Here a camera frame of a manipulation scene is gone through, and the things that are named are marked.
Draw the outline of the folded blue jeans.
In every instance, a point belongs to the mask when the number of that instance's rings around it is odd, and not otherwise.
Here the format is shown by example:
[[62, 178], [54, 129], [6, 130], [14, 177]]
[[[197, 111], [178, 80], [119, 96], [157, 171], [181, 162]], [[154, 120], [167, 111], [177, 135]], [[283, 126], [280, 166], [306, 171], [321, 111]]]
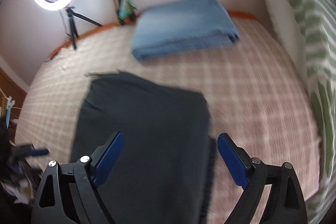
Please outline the folded blue jeans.
[[217, 0], [183, 0], [151, 7], [139, 16], [131, 52], [138, 61], [231, 45], [240, 35]]

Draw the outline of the dark green pants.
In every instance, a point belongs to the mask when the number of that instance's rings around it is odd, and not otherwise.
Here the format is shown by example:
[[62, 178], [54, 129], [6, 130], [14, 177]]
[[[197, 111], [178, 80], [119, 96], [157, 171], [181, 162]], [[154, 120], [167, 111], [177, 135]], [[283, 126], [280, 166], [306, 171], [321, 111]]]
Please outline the dark green pants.
[[206, 223], [215, 141], [201, 93], [120, 72], [95, 78], [84, 99], [71, 161], [118, 131], [123, 148], [98, 191], [117, 223]]

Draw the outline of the black mini tripod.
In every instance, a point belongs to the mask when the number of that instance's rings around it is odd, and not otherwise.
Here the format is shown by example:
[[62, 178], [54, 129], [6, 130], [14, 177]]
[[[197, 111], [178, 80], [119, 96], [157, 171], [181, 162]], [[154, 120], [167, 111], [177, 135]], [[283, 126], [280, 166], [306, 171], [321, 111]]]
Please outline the black mini tripod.
[[70, 38], [71, 38], [71, 42], [72, 42], [72, 46], [73, 49], [76, 51], [77, 50], [77, 44], [76, 44], [76, 40], [79, 38], [78, 32], [77, 32], [77, 28], [76, 28], [76, 24], [75, 24], [75, 18], [79, 18], [81, 20], [84, 20], [90, 24], [93, 24], [95, 26], [98, 27], [102, 27], [102, 24], [82, 15], [79, 14], [77, 12], [74, 12], [73, 7], [66, 7], [65, 9], [67, 16], [68, 16], [68, 20], [69, 20], [69, 24], [70, 24]]

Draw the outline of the green striped white pillow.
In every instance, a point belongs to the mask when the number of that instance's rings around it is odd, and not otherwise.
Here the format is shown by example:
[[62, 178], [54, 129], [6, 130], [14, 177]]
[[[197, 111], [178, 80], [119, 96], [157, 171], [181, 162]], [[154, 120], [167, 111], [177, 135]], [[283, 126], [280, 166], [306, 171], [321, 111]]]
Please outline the green striped white pillow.
[[319, 190], [306, 203], [309, 223], [320, 223], [335, 201], [335, 0], [265, 2], [305, 84], [321, 138]]

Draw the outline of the plaid bed cover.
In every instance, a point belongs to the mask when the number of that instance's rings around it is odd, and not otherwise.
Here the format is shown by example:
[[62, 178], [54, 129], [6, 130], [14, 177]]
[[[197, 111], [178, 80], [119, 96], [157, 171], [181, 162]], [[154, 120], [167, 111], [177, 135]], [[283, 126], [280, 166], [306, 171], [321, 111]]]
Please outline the plaid bed cover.
[[[131, 54], [136, 25], [88, 36], [77, 51], [44, 63], [25, 98], [15, 141], [49, 150], [37, 160], [42, 185], [55, 186], [71, 161], [77, 123], [92, 81], [120, 72], [201, 93], [215, 141], [206, 223], [307, 223], [305, 200], [318, 190], [319, 137], [309, 98], [289, 56], [256, 20], [235, 18], [240, 39], [144, 63]], [[217, 139], [227, 133], [249, 156], [249, 185], [237, 186]], [[48, 167], [50, 159], [56, 161]]]

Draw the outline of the white clip desk lamp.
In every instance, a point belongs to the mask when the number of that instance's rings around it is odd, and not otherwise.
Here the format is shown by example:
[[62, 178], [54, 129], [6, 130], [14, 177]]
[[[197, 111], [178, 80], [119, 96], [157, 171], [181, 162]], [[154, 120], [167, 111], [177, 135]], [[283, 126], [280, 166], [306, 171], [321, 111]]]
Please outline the white clip desk lamp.
[[15, 100], [12, 99], [11, 96], [7, 96], [4, 91], [1, 89], [1, 99], [0, 99], [0, 107], [1, 107], [1, 116], [5, 117], [7, 112], [11, 110], [11, 108], [15, 105]]

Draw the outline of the wooden door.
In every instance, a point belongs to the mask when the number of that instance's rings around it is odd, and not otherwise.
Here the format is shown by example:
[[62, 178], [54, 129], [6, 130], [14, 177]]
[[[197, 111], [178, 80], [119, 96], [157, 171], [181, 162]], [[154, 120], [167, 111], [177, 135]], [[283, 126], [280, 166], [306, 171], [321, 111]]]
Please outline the wooden door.
[[7, 97], [11, 96], [15, 100], [14, 109], [11, 110], [11, 118], [19, 118], [26, 92], [20, 88], [2, 69], [0, 69], [1, 89]]

